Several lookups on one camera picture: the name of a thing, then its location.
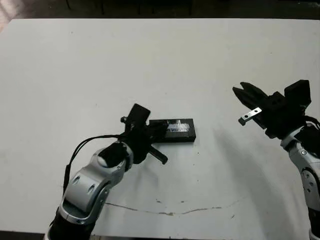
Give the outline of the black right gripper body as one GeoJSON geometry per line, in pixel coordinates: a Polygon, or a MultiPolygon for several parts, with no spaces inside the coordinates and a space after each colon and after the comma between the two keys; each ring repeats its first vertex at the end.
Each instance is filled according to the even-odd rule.
{"type": "Polygon", "coordinates": [[[288,101],[278,91],[256,103],[257,108],[242,115],[238,122],[245,126],[253,120],[269,138],[284,138],[306,124],[300,106],[288,101]]]}

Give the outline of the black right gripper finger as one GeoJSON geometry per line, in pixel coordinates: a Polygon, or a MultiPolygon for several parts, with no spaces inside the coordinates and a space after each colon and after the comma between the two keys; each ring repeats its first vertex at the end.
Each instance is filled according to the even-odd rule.
{"type": "Polygon", "coordinates": [[[232,88],[235,96],[239,99],[239,101],[249,108],[250,110],[253,110],[257,108],[257,100],[254,95],[246,91],[245,89],[233,87],[232,88]]]}
{"type": "Polygon", "coordinates": [[[252,101],[258,102],[268,97],[264,91],[249,82],[241,82],[240,85],[243,88],[244,94],[252,101]]]}

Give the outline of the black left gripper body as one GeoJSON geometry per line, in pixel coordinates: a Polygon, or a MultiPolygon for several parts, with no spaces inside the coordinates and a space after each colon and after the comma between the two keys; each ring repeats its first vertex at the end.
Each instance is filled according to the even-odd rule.
{"type": "Polygon", "coordinates": [[[134,127],[125,135],[124,142],[133,152],[133,164],[142,163],[148,154],[153,155],[163,165],[167,163],[167,156],[152,146],[158,140],[162,140],[163,137],[150,137],[151,132],[164,131],[167,132],[167,125],[165,125],[165,130],[148,130],[148,125],[144,125],[142,127],[134,127]]]}

